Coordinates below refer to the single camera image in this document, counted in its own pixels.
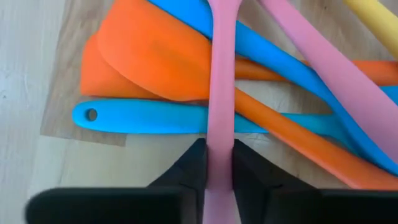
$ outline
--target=pink spatula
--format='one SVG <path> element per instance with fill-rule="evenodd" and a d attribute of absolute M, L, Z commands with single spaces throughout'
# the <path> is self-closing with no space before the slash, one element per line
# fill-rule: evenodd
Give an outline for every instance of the pink spatula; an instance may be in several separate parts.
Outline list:
<path fill-rule="evenodd" d="M 359 127 L 398 163 L 398 106 L 287 0 L 260 0 Z"/>
<path fill-rule="evenodd" d="M 209 0 L 213 13 L 208 114 L 208 179 L 203 210 L 206 224 L 234 223 L 232 148 L 236 18 L 242 0 Z"/>

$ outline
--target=cutting board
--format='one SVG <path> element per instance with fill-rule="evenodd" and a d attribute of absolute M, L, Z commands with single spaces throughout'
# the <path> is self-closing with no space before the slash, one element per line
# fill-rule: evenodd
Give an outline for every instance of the cutting board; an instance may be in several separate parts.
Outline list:
<path fill-rule="evenodd" d="M 341 1 L 293 0 L 302 14 L 349 58 L 392 59 L 385 48 Z M 94 33 L 111 0 L 69 0 L 60 31 L 55 70 L 40 133 L 66 139 L 124 146 L 126 136 L 89 131 L 76 127 L 71 120 L 73 107 L 90 99 L 79 94 L 80 62 L 83 46 Z M 291 55 L 301 58 L 291 41 L 255 0 L 244 1 L 239 20 L 252 27 Z M 288 83 L 238 82 L 238 87 L 272 108 L 289 113 L 327 113 L 326 104 Z"/>

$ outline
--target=kitchen utensil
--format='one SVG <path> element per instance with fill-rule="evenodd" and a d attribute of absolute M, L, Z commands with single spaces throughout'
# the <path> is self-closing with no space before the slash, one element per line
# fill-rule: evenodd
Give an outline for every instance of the kitchen utensil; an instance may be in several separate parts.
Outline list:
<path fill-rule="evenodd" d="M 381 87 L 398 104 L 398 86 Z M 97 117 L 89 119 L 95 110 Z M 123 134 L 198 134 L 207 132 L 207 108 L 152 100 L 108 99 L 79 103 L 73 109 L 76 125 L 109 133 Z M 335 114 L 283 114 L 313 133 L 329 136 L 355 153 L 355 143 Z M 263 133 L 268 131 L 246 118 L 235 115 L 234 132 Z"/>
<path fill-rule="evenodd" d="M 102 58 L 96 43 L 96 34 L 85 45 L 81 62 L 80 92 L 82 95 L 117 98 L 160 99 L 120 75 Z M 378 85 L 398 85 L 398 62 L 353 61 Z M 280 75 L 247 59 L 236 59 L 236 78 L 287 81 Z"/>
<path fill-rule="evenodd" d="M 260 0 L 361 129 L 398 163 L 398 106 L 286 0 Z"/>
<path fill-rule="evenodd" d="M 234 223 L 235 23 L 242 0 L 209 0 L 213 13 L 204 223 Z"/>
<path fill-rule="evenodd" d="M 207 99 L 208 74 L 198 71 L 195 64 L 185 58 L 191 55 L 206 58 L 210 50 L 192 45 L 188 40 L 184 42 L 183 39 L 172 37 L 170 33 L 177 31 L 188 36 L 199 35 L 182 23 L 171 26 L 173 20 L 174 17 L 145 0 L 118 0 L 99 29 L 99 51 L 120 74 L 156 95 L 178 101 Z M 134 26 L 127 25 L 130 21 L 134 21 Z M 164 36 L 167 45 L 159 44 L 158 40 L 154 41 L 148 36 L 143 38 L 141 34 L 145 32 L 150 33 L 149 37 Z M 190 51 L 183 53 L 185 47 Z M 136 59 L 142 57 L 147 59 L 146 63 L 137 63 Z M 210 66 L 206 60 L 200 63 Z M 352 188 L 398 188 L 398 179 L 394 176 L 313 134 L 242 91 L 235 89 L 235 97 L 238 113 L 268 129 Z"/>
<path fill-rule="evenodd" d="M 212 36 L 212 18 L 209 6 L 201 0 L 149 0 L 152 4 L 180 19 L 186 25 L 201 32 L 208 38 Z M 249 58 L 300 85 L 325 100 L 340 118 L 349 135 L 358 144 L 358 154 L 390 172 L 397 164 L 368 138 L 352 117 L 333 96 L 316 72 L 296 58 L 285 53 L 274 44 L 262 38 L 242 23 L 236 23 L 236 52 Z"/>
<path fill-rule="evenodd" d="M 343 0 L 398 60 L 398 17 L 377 0 Z"/>

